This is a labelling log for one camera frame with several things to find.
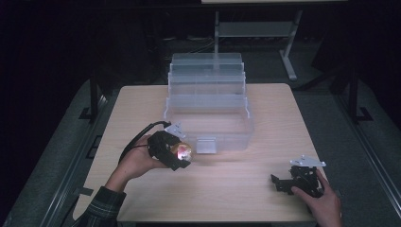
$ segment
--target black device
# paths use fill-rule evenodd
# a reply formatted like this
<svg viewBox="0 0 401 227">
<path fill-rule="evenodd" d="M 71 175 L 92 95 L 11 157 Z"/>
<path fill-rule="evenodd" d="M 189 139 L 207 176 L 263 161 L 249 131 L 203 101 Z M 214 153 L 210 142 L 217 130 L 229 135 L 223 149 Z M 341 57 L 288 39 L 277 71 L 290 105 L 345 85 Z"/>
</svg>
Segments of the black device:
<svg viewBox="0 0 401 227">
<path fill-rule="evenodd" d="M 316 169 L 315 166 L 292 166 L 289 170 L 292 176 L 291 180 L 280 180 L 271 174 L 271 181 L 275 184 L 277 191 L 283 191 L 287 192 L 289 195 L 293 195 L 291 187 L 297 186 L 304 190 L 309 196 L 319 198 L 323 193 L 319 188 Z"/>
<path fill-rule="evenodd" d="M 167 128 L 171 125 L 169 122 L 158 121 L 152 124 L 149 124 L 146 128 L 144 128 L 141 132 L 139 132 L 124 148 L 121 153 L 120 159 L 118 163 L 125 157 L 125 155 L 135 147 L 136 142 L 145 135 L 148 131 L 150 131 L 154 126 L 163 124 L 164 128 Z M 150 157 L 156 157 L 160 162 L 164 165 L 170 167 L 172 170 L 177 170 L 179 167 L 185 168 L 189 166 L 191 163 L 186 160 L 180 160 L 174 153 L 171 152 L 171 148 L 177 144 L 181 143 L 179 137 L 170 134 L 166 131 L 156 131 L 153 133 L 150 138 L 148 138 L 148 152 Z"/>
</svg>

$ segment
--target background table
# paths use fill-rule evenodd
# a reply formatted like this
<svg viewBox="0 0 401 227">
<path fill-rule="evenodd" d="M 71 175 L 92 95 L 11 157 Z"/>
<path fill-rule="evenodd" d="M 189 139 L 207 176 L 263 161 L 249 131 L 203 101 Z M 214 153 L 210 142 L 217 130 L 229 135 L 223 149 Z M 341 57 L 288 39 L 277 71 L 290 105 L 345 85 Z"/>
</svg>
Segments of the background table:
<svg viewBox="0 0 401 227">
<path fill-rule="evenodd" d="M 185 169 L 153 169 L 129 182 L 118 219 L 129 221 L 308 221 L 305 205 L 277 192 L 274 174 L 289 179 L 289 160 L 318 158 L 290 88 L 248 84 L 255 131 L 246 150 L 197 154 Z M 121 89 L 74 212 L 78 218 L 115 169 L 123 148 L 162 119 L 167 86 Z"/>
</svg>

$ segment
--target floor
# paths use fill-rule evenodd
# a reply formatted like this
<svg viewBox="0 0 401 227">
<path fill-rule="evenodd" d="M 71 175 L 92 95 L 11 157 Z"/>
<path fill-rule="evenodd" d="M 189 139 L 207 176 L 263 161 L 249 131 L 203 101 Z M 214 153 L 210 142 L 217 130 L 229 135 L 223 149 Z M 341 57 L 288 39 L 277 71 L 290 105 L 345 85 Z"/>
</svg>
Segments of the floor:
<svg viewBox="0 0 401 227">
<path fill-rule="evenodd" d="M 289 81 L 278 54 L 285 42 L 226 41 L 222 43 L 221 51 L 242 54 L 248 83 L 287 83 L 296 88 L 322 73 L 310 66 L 320 43 L 298 41 L 290 54 L 298 80 Z M 171 54 L 178 51 L 211 51 L 207 44 L 207 40 L 195 44 L 165 41 L 164 60 L 168 63 Z M 359 83 L 358 106 L 365 107 L 373 121 L 354 124 L 345 111 L 347 92 L 339 96 L 331 94 L 331 82 L 332 79 L 328 79 L 293 94 L 315 149 L 321 160 L 328 163 L 325 168 L 327 178 L 341 196 L 344 226 L 401 226 L 399 208 L 394 208 L 400 202 L 397 188 L 401 188 L 401 131 L 363 82 Z M 166 84 L 166 78 L 161 76 L 152 84 Z M 106 96 L 99 94 L 99 116 L 89 124 L 89 120 L 79 119 L 81 111 L 90 106 L 89 81 L 82 84 L 4 226 L 71 225 L 78 191 L 96 155 L 96 145 L 106 128 L 118 92 L 114 89 Z M 398 201 L 391 199 L 392 194 Z M 121 225 L 135 226 L 134 223 Z M 271 225 L 308 227 L 315 223 Z"/>
</svg>

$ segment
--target plastic box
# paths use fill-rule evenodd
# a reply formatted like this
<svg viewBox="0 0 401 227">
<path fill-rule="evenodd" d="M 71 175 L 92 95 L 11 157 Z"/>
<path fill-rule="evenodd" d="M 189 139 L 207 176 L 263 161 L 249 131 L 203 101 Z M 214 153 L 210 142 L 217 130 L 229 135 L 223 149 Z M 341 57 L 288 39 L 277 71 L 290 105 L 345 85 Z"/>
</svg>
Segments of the plastic box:
<svg viewBox="0 0 401 227">
<path fill-rule="evenodd" d="M 245 149 L 253 117 L 241 55 L 174 54 L 164 119 L 181 122 L 183 140 L 197 153 Z"/>
</svg>

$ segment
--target dark sleeve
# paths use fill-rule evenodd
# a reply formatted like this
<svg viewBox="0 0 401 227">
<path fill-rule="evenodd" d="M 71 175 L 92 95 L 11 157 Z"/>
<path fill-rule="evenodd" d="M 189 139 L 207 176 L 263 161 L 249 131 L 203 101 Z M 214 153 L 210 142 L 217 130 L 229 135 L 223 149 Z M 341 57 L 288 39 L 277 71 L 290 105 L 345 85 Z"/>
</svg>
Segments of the dark sleeve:
<svg viewBox="0 0 401 227">
<path fill-rule="evenodd" d="M 117 226 L 117 216 L 127 194 L 117 193 L 102 186 L 86 211 L 74 223 L 82 226 Z"/>
</svg>

